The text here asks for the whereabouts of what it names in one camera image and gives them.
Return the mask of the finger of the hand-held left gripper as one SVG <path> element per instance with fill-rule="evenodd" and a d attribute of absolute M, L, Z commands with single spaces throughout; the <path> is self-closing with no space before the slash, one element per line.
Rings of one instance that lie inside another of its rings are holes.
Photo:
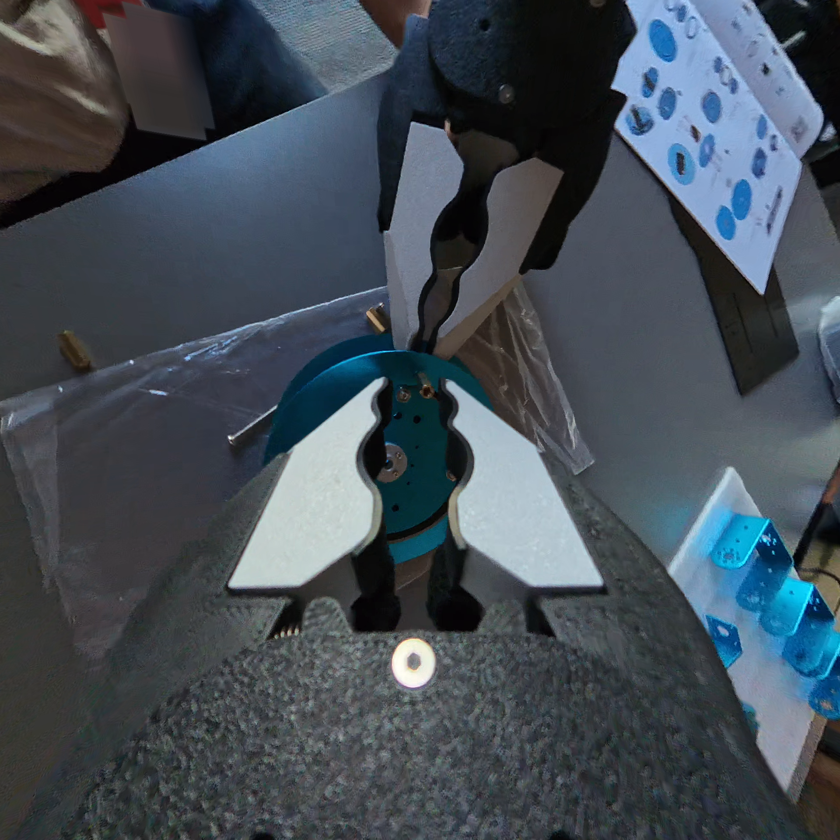
<path fill-rule="evenodd" d="M 486 195 L 486 230 L 452 286 L 452 301 L 433 330 L 429 351 L 454 356 L 522 278 L 522 264 L 563 171 L 537 157 L 501 170 Z"/>
<path fill-rule="evenodd" d="M 413 122 L 409 129 L 392 219 L 383 234 L 392 339 L 439 353 L 455 280 L 475 247 L 463 235 L 441 240 L 437 229 L 455 200 L 465 165 L 444 129 Z"/>

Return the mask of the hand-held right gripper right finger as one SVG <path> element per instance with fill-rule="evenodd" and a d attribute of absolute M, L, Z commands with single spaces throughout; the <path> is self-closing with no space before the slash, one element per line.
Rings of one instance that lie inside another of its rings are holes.
<path fill-rule="evenodd" d="M 471 632 L 498 603 L 604 593 L 538 446 L 455 381 L 437 393 L 455 487 L 428 583 L 434 627 Z"/>

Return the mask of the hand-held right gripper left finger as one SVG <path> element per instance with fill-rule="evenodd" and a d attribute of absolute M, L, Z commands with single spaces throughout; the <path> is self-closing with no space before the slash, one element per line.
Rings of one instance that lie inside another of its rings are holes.
<path fill-rule="evenodd" d="M 387 545 L 384 427 L 392 384 L 373 379 L 281 459 L 227 580 L 235 595 L 337 601 L 362 632 L 391 632 L 402 609 Z"/>

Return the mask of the blue round turntable assembly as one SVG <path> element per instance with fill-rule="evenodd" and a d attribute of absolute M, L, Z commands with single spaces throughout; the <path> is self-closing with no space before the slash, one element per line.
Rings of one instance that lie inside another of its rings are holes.
<path fill-rule="evenodd" d="M 448 434 L 435 391 L 441 379 L 457 383 L 485 407 L 488 395 L 460 360 L 395 350 L 387 334 L 338 343 L 308 362 L 283 393 L 269 431 L 264 465 L 308 436 L 373 380 L 393 385 L 386 456 L 376 479 L 395 565 L 433 552 L 445 540 L 454 479 L 446 463 Z"/>

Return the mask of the person's left forearm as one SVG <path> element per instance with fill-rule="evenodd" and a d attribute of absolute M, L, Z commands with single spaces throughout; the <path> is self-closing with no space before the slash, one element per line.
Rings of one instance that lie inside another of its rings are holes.
<path fill-rule="evenodd" d="M 383 36 L 397 49 L 403 45 L 405 26 L 411 16 L 427 17 L 432 1 L 359 1 Z"/>

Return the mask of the grey desk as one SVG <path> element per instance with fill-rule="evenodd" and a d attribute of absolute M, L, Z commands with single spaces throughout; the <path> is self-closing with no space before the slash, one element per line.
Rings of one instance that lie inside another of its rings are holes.
<path fill-rule="evenodd" d="M 2 398 L 68 377 L 60 329 L 109 365 L 384 284 L 382 87 L 366 81 L 3 231 Z M 664 562 L 723 467 L 796 542 L 837 464 L 816 327 L 838 294 L 838 240 L 809 171 L 775 267 L 800 355 L 740 396 L 669 195 L 614 138 L 558 261 L 528 277 L 595 457 L 583 480 Z M 2 838 L 82 719 L 86 671 L 2 454 Z"/>

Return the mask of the long steel screw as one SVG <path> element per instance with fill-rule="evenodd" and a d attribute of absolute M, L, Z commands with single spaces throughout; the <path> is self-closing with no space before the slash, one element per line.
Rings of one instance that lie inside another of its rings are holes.
<path fill-rule="evenodd" d="M 274 405 L 269 410 L 257 416 L 254 420 L 249 422 L 237 432 L 227 436 L 227 442 L 232 448 L 240 448 L 247 445 L 255 436 L 262 434 L 264 430 L 273 423 L 274 415 L 277 412 L 278 405 Z"/>

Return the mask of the clear plastic bag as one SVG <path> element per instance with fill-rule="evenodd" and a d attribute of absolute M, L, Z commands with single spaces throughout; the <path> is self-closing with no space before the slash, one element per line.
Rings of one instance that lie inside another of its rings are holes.
<path fill-rule="evenodd" d="M 183 544 L 209 529 L 217 546 L 197 548 L 212 568 L 199 607 L 284 596 L 235 595 L 227 581 L 291 448 L 264 465 L 271 426 L 240 448 L 227 436 L 278 405 L 320 353 L 373 335 L 364 314 L 384 299 L 374 289 L 180 345 L 81 377 L 47 403 L 25 396 L 3 415 L 38 556 L 83 654 L 104 656 Z M 578 475 L 594 459 L 544 339 L 518 282 L 455 357 L 493 413 Z"/>

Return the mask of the white paper sheet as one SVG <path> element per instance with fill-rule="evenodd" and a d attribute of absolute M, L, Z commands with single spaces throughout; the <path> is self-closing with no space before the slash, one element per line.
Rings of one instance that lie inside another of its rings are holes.
<path fill-rule="evenodd" d="M 754 2 L 626 5 L 615 131 L 763 295 L 823 111 Z"/>

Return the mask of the black metal plate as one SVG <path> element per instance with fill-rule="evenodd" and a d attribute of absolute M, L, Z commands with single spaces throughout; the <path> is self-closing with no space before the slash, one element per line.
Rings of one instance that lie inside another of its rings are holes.
<path fill-rule="evenodd" d="M 750 394 L 800 353 L 776 270 L 757 292 L 676 198 L 668 204 L 696 255 L 738 392 Z"/>

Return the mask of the white foam sheet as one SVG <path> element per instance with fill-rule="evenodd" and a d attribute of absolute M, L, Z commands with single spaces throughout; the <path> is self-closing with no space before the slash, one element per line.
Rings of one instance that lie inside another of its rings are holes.
<path fill-rule="evenodd" d="M 783 791 L 793 801 L 802 792 L 826 719 L 809 705 L 814 679 L 797 674 L 782 659 L 788 640 L 766 633 L 761 613 L 747 612 L 735 598 L 736 585 L 711 561 L 711 549 L 735 514 L 764 517 L 738 472 L 727 467 L 681 543 L 668 572 L 707 630 L 706 614 L 733 623 L 739 630 L 742 656 L 727 675 L 742 705 L 759 749 Z M 791 575 L 804 579 L 795 569 Z M 838 632 L 838 606 L 831 605 Z"/>

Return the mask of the plastic wrapped grey box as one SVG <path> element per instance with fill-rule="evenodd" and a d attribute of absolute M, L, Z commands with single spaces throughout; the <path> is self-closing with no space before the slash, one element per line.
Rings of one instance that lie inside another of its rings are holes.
<path fill-rule="evenodd" d="M 839 320 L 835 313 L 822 314 L 817 337 L 826 376 L 839 402 Z"/>

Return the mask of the blue metal u bracket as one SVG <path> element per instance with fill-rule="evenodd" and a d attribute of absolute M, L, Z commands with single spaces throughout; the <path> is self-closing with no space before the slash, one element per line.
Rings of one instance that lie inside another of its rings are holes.
<path fill-rule="evenodd" d="M 791 575 L 793 559 L 768 518 L 734 514 L 710 552 L 712 563 L 736 585 L 741 609 L 763 613 Z"/>

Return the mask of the small blue metal bracket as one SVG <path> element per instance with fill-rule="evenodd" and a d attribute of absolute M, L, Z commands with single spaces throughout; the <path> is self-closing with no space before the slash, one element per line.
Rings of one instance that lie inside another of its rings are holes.
<path fill-rule="evenodd" d="M 725 669 L 729 669 L 742 656 L 739 630 L 733 623 L 718 616 L 706 614 L 707 630 Z"/>

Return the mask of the blue arched metal bracket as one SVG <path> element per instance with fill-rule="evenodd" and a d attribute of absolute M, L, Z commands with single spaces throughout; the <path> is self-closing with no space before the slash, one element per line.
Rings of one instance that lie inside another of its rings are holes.
<path fill-rule="evenodd" d="M 814 682 L 808 702 L 815 714 L 829 720 L 839 720 L 839 676 L 829 675 Z"/>

